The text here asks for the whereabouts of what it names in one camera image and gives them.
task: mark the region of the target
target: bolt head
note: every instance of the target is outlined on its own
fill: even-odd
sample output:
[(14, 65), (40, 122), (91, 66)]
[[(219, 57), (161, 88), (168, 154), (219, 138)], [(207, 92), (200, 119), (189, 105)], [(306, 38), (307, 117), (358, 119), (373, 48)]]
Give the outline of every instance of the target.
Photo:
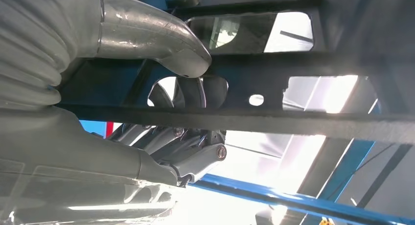
[(227, 154), (227, 151), (226, 151), (225, 146), (220, 145), (217, 147), (216, 155), (218, 156), (219, 160), (224, 160), (226, 158), (226, 154)]
[(174, 128), (174, 136), (180, 137), (184, 134), (183, 128)]

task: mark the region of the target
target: cable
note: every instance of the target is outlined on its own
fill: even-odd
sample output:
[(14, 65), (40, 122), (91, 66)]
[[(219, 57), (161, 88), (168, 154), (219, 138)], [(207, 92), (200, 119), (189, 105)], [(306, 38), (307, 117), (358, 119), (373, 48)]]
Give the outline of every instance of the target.
[(352, 177), (354, 174), (356, 174), (357, 171), (362, 169), (366, 164), (368, 164), (370, 161), (372, 161), (373, 159), (378, 157), (384, 151), (388, 150), (393, 145), (395, 145), (395, 144), (394, 143), (390, 144), (388, 147), (384, 148), (382, 151), (380, 151), (376, 155), (372, 156), (369, 160), (367, 160), (365, 163), (363, 163), (361, 166), (359, 166), (355, 171), (353, 171), (350, 175), (348, 175), (341, 183), (339, 183), (339, 185), (336, 187), (336, 189), (334, 189), (334, 191), (326, 198), (326, 200), (329, 200), (340, 189), (340, 187), (350, 179), (350, 177)]

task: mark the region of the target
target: blue metal beam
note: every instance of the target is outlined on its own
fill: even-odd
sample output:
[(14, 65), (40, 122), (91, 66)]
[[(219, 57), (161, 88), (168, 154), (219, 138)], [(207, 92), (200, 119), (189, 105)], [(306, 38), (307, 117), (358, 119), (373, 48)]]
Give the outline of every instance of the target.
[(284, 205), (289, 209), (309, 213), (319, 217), (330, 217), (339, 221), (358, 225), (413, 225), (413, 221), (348, 205), (316, 199), (301, 194), (285, 194), (252, 183), (231, 180), (214, 175), (206, 175), (192, 186), (225, 193), (231, 196), (270, 205)]

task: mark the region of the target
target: round hole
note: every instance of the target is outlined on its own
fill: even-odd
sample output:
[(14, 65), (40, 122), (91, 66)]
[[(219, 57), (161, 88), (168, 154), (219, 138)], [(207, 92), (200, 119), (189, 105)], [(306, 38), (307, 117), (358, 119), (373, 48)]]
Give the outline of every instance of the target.
[(249, 104), (252, 106), (260, 106), (264, 103), (264, 97), (260, 94), (253, 94), (249, 97)]

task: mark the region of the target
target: bolt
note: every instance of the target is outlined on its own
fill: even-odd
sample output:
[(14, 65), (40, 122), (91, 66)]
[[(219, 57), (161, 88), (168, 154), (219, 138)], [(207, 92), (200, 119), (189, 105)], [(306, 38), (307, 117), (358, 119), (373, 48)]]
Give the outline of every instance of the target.
[(226, 158), (226, 148), (223, 145), (218, 146), (216, 149), (216, 155), (218, 156), (219, 160), (224, 160)]
[(184, 129), (181, 128), (181, 127), (174, 128), (173, 131), (174, 131), (174, 136), (175, 137), (180, 137), (184, 134)]

